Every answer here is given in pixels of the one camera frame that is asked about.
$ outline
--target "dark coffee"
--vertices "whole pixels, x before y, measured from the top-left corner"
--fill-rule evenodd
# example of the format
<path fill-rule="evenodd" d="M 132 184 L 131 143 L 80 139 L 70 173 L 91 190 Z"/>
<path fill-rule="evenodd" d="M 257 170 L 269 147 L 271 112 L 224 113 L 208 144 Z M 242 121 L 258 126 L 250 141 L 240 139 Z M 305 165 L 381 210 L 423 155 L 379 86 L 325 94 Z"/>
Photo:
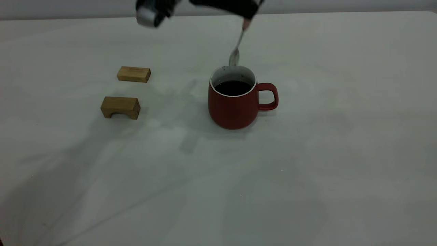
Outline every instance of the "dark coffee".
<path fill-rule="evenodd" d="M 239 96 L 250 91 L 252 85 L 243 81 L 230 80 L 218 84 L 215 89 L 224 95 Z"/>

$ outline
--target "white table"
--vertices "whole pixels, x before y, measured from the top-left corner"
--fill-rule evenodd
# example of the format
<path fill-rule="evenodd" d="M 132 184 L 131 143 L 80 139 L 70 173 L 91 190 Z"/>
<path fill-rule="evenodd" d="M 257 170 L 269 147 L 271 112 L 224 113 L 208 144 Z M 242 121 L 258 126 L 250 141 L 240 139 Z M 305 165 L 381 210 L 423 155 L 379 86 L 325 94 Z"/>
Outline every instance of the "white table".
<path fill-rule="evenodd" d="M 240 63 L 279 107 L 228 131 L 208 78 L 240 28 L 0 22 L 5 246 L 436 245 L 437 15 L 257 16 Z M 138 120 L 105 119 L 105 96 L 137 97 Z"/>

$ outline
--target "wooden block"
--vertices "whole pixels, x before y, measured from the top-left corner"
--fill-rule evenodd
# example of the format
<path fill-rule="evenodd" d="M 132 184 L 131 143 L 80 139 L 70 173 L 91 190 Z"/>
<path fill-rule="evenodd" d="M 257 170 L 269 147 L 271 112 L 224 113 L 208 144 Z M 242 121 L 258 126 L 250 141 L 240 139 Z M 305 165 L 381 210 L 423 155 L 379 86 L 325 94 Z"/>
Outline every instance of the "wooden block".
<path fill-rule="evenodd" d="M 147 83 L 150 69 L 143 67 L 121 67 L 117 74 L 118 80 Z"/>
<path fill-rule="evenodd" d="M 100 109 L 105 118 L 111 118 L 112 114 L 125 114 L 131 119 L 137 119 L 141 108 L 137 98 L 105 97 Z"/>

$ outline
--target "white wall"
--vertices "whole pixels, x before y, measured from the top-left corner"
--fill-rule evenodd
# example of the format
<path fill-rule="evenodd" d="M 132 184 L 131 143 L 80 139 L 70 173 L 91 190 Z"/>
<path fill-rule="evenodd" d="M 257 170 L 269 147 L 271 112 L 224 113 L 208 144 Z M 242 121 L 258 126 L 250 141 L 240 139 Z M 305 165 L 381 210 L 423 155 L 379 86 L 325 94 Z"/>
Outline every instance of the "white wall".
<path fill-rule="evenodd" d="M 134 0 L 0 0 L 0 19 L 132 16 Z M 261 13 L 436 9 L 437 0 L 266 0 Z M 221 14 L 184 0 L 177 15 Z"/>

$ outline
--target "spoon handle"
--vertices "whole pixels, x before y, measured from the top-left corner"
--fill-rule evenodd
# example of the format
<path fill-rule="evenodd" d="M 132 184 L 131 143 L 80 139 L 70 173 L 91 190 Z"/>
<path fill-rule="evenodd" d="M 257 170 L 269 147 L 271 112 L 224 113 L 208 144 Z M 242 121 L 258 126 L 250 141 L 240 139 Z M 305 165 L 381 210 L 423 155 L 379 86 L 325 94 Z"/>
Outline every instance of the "spoon handle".
<path fill-rule="evenodd" d="M 243 39 L 243 34 L 244 34 L 244 30 L 241 31 L 240 38 L 238 39 L 237 46 L 235 47 L 235 49 L 237 49 L 238 46 L 240 46 L 241 40 Z"/>

